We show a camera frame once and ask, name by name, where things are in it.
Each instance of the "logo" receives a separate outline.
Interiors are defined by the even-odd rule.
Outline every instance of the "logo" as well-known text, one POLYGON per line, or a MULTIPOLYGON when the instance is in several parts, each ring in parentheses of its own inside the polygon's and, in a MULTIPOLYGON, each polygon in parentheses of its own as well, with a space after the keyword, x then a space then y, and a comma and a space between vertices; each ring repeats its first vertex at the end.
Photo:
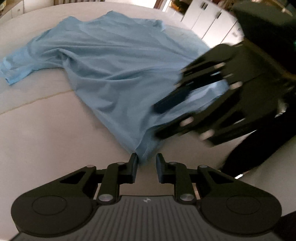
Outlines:
POLYGON ((149 202, 151 202, 152 200, 150 199, 150 198, 145 198, 145 199, 143 199, 143 201, 145 202, 145 203, 149 203, 149 202))

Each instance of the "white cabinet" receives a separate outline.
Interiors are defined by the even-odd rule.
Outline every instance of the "white cabinet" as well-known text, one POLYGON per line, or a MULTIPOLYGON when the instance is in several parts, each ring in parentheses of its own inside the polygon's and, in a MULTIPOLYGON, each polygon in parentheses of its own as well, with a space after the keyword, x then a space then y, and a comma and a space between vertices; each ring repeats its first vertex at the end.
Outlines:
POLYGON ((217 15, 211 27, 203 37, 203 41, 213 48, 220 44, 231 30, 237 19, 225 10, 217 15))
POLYGON ((182 13, 179 13, 178 11, 174 10, 171 7, 168 7, 165 11, 172 19, 181 22, 184 15, 182 13))
POLYGON ((2 16, 0 18, 0 25, 7 22, 10 19, 12 19, 12 11, 11 10, 9 10, 7 13, 4 14, 4 16, 2 16))
POLYGON ((226 35, 224 40, 221 42, 222 44, 227 43, 230 45, 238 44, 239 42, 243 41, 244 33, 242 28, 238 22, 232 27, 229 33, 226 35))
POLYGON ((195 22, 192 31, 195 32, 195 34, 202 39, 215 21, 220 11, 221 9, 216 4, 211 2, 204 2, 204 4, 202 5, 202 12, 195 22))
POLYGON ((24 14, 24 2, 23 1, 19 2, 11 10, 12 10, 12 18, 15 18, 17 16, 24 14))
POLYGON ((168 8, 166 9, 165 12, 166 12, 170 17, 172 17, 172 16, 174 16, 175 11, 176 11, 176 10, 172 9, 171 7, 168 7, 168 8))
POLYGON ((173 16, 173 18, 175 20, 177 20, 178 22, 181 22, 183 17, 184 17, 184 15, 182 13, 179 13, 178 11, 176 11, 173 16))
POLYGON ((54 5, 54 0, 24 0, 25 13, 54 5))
POLYGON ((202 5, 207 2, 203 0, 192 0, 192 3, 190 4, 189 8, 187 9, 184 18, 182 19, 182 23, 188 27, 189 29, 192 29, 194 26, 196 20, 200 16, 200 13, 202 12, 202 5))

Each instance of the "cabinet door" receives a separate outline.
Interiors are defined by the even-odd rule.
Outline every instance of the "cabinet door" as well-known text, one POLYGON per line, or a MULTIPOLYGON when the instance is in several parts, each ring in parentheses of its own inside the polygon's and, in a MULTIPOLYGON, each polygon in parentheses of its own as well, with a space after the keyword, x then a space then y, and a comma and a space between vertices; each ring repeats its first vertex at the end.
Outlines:
POLYGON ((172 9, 171 7, 168 7, 168 8, 166 9, 165 12, 166 12, 170 17, 172 17, 172 16, 175 14, 175 11, 176 11, 176 10, 172 9))
POLYGON ((181 22, 183 17, 184 17, 184 15, 182 13, 179 13, 178 11, 175 11, 173 19, 175 19, 178 22, 181 22))
POLYGON ((12 10, 12 18, 15 18, 19 15, 24 14, 24 2, 23 1, 19 2, 11 10, 12 10))
POLYGON ((187 9, 183 19, 182 23, 188 27, 189 29, 192 29, 194 26, 196 20, 198 19, 200 13, 202 12, 201 6, 203 3, 207 1, 203 0, 192 0, 192 3, 189 5, 189 8, 187 9))
POLYGON ((234 45, 238 44, 239 42, 243 41, 244 39, 244 33, 242 31, 242 28, 238 22, 235 23, 235 25, 232 27, 232 29, 229 31, 229 33, 226 35, 224 40, 221 42, 222 44, 229 44, 234 45))
POLYGON ((202 6, 202 12, 194 24, 192 31, 195 32, 198 37, 203 38, 220 11, 221 9, 216 4, 206 2, 205 5, 202 6))
POLYGON ((3 24, 7 22, 8 20, 12 19, 12 11, 9 10, 7 13, 5 13, 1 18, 0 18, 0 24, 3 24))
POLYGON ((221 10, 203 37, 203 41, 210 47, 213 48, 220 44, 226 37, 228 32, 231 30, 237 19, 225 10, 221 10))

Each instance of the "table surface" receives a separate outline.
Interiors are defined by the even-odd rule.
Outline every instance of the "table surface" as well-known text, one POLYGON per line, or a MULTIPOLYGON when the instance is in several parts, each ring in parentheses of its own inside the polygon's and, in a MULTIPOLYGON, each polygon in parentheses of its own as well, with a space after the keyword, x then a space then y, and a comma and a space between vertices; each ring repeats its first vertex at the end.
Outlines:
MULTIPOLYGON (((0 26, 0 59, 68 16, 88 21, 111 10, 184 27, 157 9, 108 2, 63 4, 0 26)), ((37 71, 12 86, 0 78, 0 128, 0 239, 4 240, 17 233, 10 208, 19 195, 88 164, 103 169, 130 156, 78 99, 62 69, 37 71)), ((183 162, 189 168, 216 167, 240 140, 210 148, 188 133, 169 138, 160 152, 167 161, 183 162)), ((139 167, 136 183, 122 185, 120 193, 167 195, 173 194, 173 186, 158 183, 153 158, 139 167)))

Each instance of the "cabinet handle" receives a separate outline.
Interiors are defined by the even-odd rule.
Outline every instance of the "cabinet handle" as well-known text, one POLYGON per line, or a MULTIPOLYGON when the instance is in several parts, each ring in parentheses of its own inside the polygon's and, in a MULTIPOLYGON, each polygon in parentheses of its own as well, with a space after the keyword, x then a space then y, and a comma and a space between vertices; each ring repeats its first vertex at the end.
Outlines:
POLYGON ((205 9, 207 8, 207 6, 208 6, 208 4, 205 3, 205 2, 203 2, 202 5, 200 6, 200 8, 201 8, 202 10, 205 10, 205 9))
POLYGON ((220 13, 217 15, 216 19, 218 19, 218 18, 220 17, 221 14, 222 14, 222 13, 220 12, 220 13))

